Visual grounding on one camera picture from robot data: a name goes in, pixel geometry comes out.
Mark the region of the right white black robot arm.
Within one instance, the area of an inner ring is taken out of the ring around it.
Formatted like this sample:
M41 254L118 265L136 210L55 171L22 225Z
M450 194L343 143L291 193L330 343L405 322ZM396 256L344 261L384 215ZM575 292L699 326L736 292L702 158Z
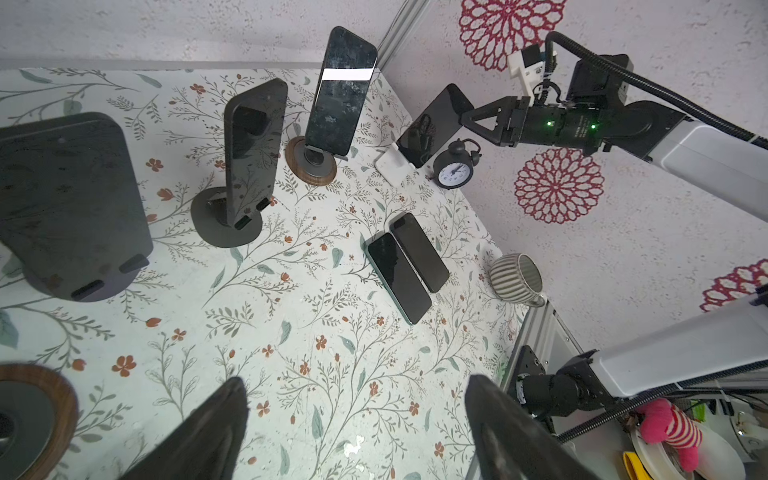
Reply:
M614 347L702 313L730 289L730 275L762 282L767 226L703 190L615 148L580 152L522 145L482 146L463 194L492 243L491 264L530 256L545 296L586 350ZM578 160L596 187L593 206L563 222L529 215L518 178L538 160L555 171Z

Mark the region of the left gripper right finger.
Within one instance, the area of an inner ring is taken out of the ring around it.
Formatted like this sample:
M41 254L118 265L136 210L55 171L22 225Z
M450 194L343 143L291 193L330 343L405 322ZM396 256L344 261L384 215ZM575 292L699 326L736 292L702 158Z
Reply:
M484 479L596 477L488 377L470 376L464 400Z

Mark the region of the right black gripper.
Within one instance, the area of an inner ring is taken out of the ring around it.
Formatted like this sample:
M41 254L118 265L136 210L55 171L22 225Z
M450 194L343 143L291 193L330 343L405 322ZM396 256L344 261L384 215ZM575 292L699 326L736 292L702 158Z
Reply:
M463 113L460 123L496 146L553 146L586 156L617 147L643 158L660 142L658 116L636 105L532 106L528 97L503 97Z

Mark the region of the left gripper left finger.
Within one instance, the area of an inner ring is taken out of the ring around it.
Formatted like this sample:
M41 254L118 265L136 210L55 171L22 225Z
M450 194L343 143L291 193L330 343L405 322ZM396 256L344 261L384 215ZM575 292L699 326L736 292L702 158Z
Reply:
M249 409L244 382L232 377L124 479L231 479Z

